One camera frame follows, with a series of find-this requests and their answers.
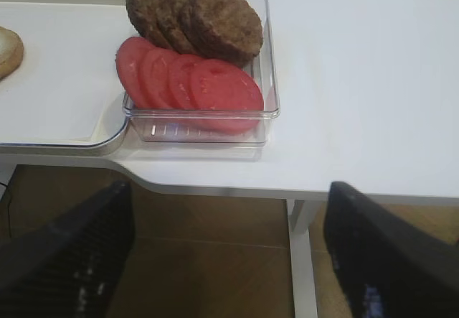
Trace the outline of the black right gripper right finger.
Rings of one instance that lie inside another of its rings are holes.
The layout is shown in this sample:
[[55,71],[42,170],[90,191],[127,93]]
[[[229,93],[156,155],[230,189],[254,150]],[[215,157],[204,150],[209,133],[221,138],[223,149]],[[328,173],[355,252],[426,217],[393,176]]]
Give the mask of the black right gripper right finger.
[[326,247],[353,317],[457,317],[458,247],[332,182]]

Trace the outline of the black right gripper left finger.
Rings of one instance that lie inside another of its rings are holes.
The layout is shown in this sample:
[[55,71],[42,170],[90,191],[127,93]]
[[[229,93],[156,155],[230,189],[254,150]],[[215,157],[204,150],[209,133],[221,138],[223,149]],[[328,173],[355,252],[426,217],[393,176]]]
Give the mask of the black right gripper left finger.
[[114,182],[1,246],[2,317],[105,317],[136,236],[131,186]]

